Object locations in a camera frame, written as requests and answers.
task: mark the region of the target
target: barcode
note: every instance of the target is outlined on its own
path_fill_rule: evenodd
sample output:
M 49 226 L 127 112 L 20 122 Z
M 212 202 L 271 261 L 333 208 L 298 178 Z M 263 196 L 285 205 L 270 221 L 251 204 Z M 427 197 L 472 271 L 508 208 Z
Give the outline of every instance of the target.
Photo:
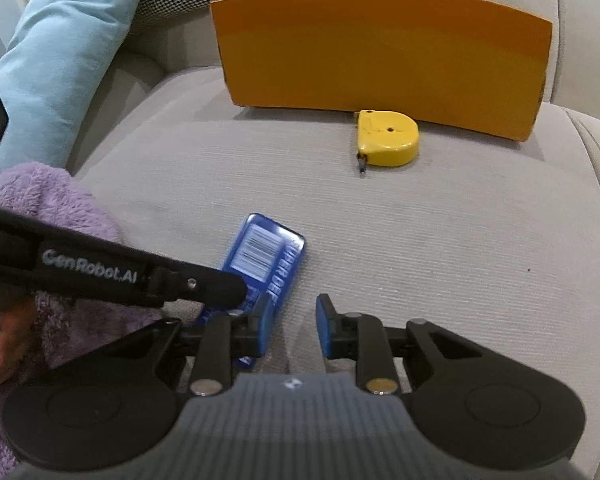
M 252 224 L 235 251 L 231 267 L 259 282 L 266 282 L 282 247 L 282 237 Z

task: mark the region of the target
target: orange panel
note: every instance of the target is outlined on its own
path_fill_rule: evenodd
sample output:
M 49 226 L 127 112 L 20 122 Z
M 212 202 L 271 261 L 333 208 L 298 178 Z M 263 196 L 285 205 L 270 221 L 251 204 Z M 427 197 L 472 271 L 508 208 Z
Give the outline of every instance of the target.
M 526 140 L 551 22 L 484 0 L 221 0 L 237 105 L 392 110 Z

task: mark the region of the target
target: sofa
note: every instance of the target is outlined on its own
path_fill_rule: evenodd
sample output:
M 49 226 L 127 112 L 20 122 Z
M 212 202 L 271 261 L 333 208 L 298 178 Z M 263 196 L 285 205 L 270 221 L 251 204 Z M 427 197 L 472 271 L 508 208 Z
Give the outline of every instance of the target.
M 306 237 L 264 371 L 350 369 L 320 355 L 318 293 L 425 317 L 573 388 L 573 463 L 598 479 L 600 0 L 492 1 L 553 23 L 527 142 L 420 123 L 416 161 L 361 178 L 352 114 L 232 104 L 200 10 L 125 41 L 67 169 L 144 250 L 218 266 L 251 212 Z

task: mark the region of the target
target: blue cushion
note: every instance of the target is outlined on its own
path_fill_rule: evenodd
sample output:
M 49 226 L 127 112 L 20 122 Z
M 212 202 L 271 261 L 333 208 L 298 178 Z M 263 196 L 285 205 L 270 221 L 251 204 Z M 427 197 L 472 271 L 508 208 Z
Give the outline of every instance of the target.
M 31 0 L 0 60 L 9 126 L 0 172 L 32 160 L 63 167 L 139 0 Z

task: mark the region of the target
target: human hand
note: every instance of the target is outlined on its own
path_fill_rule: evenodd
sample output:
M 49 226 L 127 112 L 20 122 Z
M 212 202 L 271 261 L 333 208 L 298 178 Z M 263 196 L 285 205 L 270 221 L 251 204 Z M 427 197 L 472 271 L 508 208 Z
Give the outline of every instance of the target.
M 31 348 L 36 304 L 23 296 L 0 310 L 0 384 L 17 370 L 20 360 Z

